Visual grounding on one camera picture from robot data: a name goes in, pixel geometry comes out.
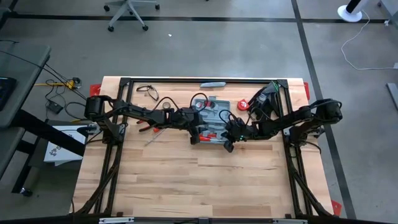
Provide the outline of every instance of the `red clamp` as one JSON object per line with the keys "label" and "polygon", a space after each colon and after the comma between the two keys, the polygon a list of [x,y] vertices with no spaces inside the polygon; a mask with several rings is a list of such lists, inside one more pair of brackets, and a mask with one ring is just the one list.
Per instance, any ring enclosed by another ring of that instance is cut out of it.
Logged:
{"label": "red clamp", "polygon": [[249,105],[246,102],[246,100],[243,99],[243,100],[238,102],[237,107],[238,107],[238,110],[245,111],[245,110],[247,110],[249,108]]}

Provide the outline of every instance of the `table leg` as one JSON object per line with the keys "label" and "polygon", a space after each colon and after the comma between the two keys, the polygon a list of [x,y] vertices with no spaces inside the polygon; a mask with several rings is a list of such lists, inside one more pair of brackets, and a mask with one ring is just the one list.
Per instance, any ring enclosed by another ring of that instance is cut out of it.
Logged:
{"label": "table leg", "polygon": [[68,149],[69,151],[83,156],[85,145],[73,139],[69,135],[53,128],[51,125],[41,121],[30,113],[19,110],[12,121],[11,126],[22,127],[26,131],[50,142]]}

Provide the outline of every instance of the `white cable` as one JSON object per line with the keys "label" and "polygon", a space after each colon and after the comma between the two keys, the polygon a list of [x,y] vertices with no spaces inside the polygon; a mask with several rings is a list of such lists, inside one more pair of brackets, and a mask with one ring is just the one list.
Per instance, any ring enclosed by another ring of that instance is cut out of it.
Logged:
{"label": "white cable", "polygon": [[346,56],[346,54],[344,53],[344,50],[343,50],[343,47],[348,43],[348,42],[350,42],[350,41],[352,41],[353,39],[355,39],[361,32],[362,32],[362,30],[366,27],[366,25],[371,21],[371,18],[368,16],[368,14],[364,11],[364,10],[362,10],[364,13],[365,13],[365,15],[368,17],[368,22],[365,24],[365,25],[363,25],[362,27],[361,27],[361,30],[359,31],[359,33],[358,34],[356,34],[353,38],[351,38],[350,40],[347,40],[344,44],[343,44],[343,46],[341,46],[341,53],[343,53],[343,55],[344,55],[344,59],[353,67],[353,68],[355,68],[355,69],[357,69],[357,70],[384,70],[384,69],[396,69],[396,68],[357,68],[357,67],[355,67],[348,59],[347,59],[347,56]]}

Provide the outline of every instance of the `office chair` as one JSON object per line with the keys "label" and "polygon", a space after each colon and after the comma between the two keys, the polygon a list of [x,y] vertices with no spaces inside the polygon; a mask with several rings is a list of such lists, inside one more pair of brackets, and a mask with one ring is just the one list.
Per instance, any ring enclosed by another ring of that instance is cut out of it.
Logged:
{"label": "office chair", "polygon": [[157,1],[146,1],[146,0],[121,0],[121,1],[114,1],[114,2],[107,2],[104,5],[104,9],[106,12],[109,12],[110,6],[120,6],[119,10],[117,13],[113,16],[111,21],[109,22],[108,30],[110,32],[113,32],[113,24],[123,15],[124,12],[129,11],[130,15],[135,15],[135,17],[138,19],[138,21],[142,24],[142,29],[147,31],[148,26],[144,24],[144,21],[142,21],[141,17],[139,17],[139,14],[137,11],[134,9],[133,3],[134,2],[140,2],[140,3],[154,3],[155,4],[155,9],[159,10],[160,5],[157,3]]}

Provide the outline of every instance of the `floor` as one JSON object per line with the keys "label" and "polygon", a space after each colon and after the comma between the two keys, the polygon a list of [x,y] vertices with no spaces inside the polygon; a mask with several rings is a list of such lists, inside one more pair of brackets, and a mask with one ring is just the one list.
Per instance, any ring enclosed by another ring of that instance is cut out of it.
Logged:
{"label": "floor", "polygon": [[[159,0],[160,11],[152,6],[137,8],[148,19],[147,32],[137,21],[118,21],[111,33],[106,30],[107,17],[57,17],[112,15],[114,10],[104,12],[103,2],[19,0],[14,10],[27,16],[9,18],[0,39],[51,46],[49,64],[66,77],[80,77],[84,95],[90,84],[101,83],[105,75],[303,78],[310,84],[311,101],[323,97],[343,103],[343,120],[319,140],[330,195],[343,203],[342,216],[398,220],[398,113],[385,86],[398,83],[398,70],[359,71],[345,62],[341,46],[364,25],[336,20],[337,8],[348,1]],[[376,3],[370,1],[365,7],[374,22],[345,48],[358,67],[392,67],[398,61],[398,30],[384,26],[382,20],[388,15]],[[1,6],[10,4],[7,0]],[[298,12],[302,27],[296,23]],[[49,78],[43,72],[38,82]],[[47,91],[35,87],[24,109],[45,119]],[[64,97],[79,101],[70,92]],[[70,111],[83,114],[78,106]],[[64,111],[49,118],[71,120]],[[40,170],[33,197],[10,195],[23,162],[23,155],[14,155],[0,181],[0,197],[6,198],[0,202],[0,219],[66,214],[77,171]]]}

